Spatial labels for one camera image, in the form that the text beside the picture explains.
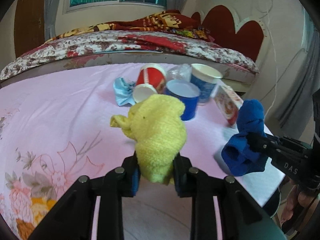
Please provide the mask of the person right hand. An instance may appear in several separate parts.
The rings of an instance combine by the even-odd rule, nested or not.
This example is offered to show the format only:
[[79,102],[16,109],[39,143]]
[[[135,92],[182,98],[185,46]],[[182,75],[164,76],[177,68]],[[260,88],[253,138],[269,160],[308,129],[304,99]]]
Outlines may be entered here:
[[[280,224],[282,225],[287,220],[291,219],[293,216],[293,210],[297,204],[301,205],[302,207],[306,208],[310,205],[313,200],[313,197],[308,196],[305,192],[298,192],[297,185],[293,180],[290,180],[290,183],[293,185],[293,188],[289,192],[287,197],[286,204],[281,214]],[[313,204],[310,206],[307,214],[304,216],[304,219],[296,225],[296,231],[302,231],[306,224],[309,222],[311,216],[313,215],[319,200],[315,199]]]

